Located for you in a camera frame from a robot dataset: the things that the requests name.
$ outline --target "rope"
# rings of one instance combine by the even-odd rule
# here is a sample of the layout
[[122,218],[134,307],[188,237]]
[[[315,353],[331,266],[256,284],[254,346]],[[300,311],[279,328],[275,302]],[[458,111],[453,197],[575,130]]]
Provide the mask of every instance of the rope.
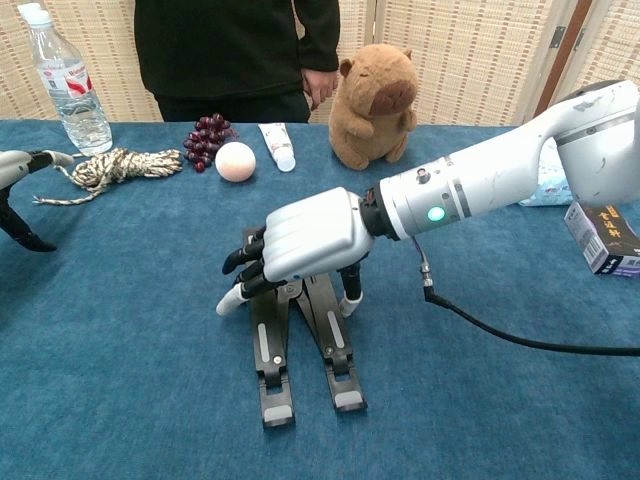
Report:
[[78,164],[71,175],[59,165],[55,165],[54,168],[64,173],[73,183],[88,191],[89,195],[76,200],[54,200],[34,196],[34,203],[80,205],[104,193],[110,183],[122,183],[128,177],[166,177],[182,170],[182,162],[178,150],[137,153],[129,152],[126,148],[114,148]]

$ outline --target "brown stuffed animal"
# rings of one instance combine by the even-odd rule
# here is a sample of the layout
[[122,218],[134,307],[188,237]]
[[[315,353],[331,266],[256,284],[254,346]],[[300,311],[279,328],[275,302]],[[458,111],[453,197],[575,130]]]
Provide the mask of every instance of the brown stuffed animal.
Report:
[[343,76],[329,115],[329,141],[347,167],[363,170],[385,157],[397,162],[416,127],[411,109],[418,76],[411,50],[386,44],[361,48],[340,63]]

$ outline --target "green indicator light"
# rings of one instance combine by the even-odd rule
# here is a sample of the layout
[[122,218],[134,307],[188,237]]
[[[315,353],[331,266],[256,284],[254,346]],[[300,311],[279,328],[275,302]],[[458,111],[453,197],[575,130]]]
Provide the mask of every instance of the green indicator light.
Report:
[[432,222],[439,222],[444,218],[444,208],[442,207],[431,207],[427,212],[427,217]]

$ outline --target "black cable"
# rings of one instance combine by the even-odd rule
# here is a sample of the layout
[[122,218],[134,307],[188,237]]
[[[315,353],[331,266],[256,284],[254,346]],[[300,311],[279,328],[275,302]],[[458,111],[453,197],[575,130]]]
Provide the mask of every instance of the black cable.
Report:
[[433,287],[424,287],[424,299],[429,303],[433,303],[434,305],[447,308],[457,313],[468,322],[472,323],[476,327],[483,329],[486,332],[489,332],[491,335],[495,335],[496,337],[502,338],[503,340],[507,340],[512,343],[524,345],[525,347],[537,348],[540,350],[550,350],[552,352],[576,353],[576,354],[582,354],[582,355],[606,355],[606,356],[619,356],[619,357],[640,356],[640,348],[565,345],[565,344],[558,344],[558,343],[539,342],[536,340],[529,340],[527,338],[517,337],[515,335],[511,335],[510,333],[506,333],[501,330],[498,330],[497,328],[487,325],[486,323],[481,322],[477,318],[474,318],[472,315],[469,315],[464,310],[455,306],[446,298],[436,295],[433,290]]

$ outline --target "black pants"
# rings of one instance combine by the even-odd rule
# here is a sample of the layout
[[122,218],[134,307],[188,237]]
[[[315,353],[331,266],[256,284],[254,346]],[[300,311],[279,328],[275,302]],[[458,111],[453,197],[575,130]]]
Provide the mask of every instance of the black pants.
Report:
[[165,122],[195,122],[221,114],[231,123],[307,123],[310,110],[302,91],[242,99],[173,98],[155,95]]

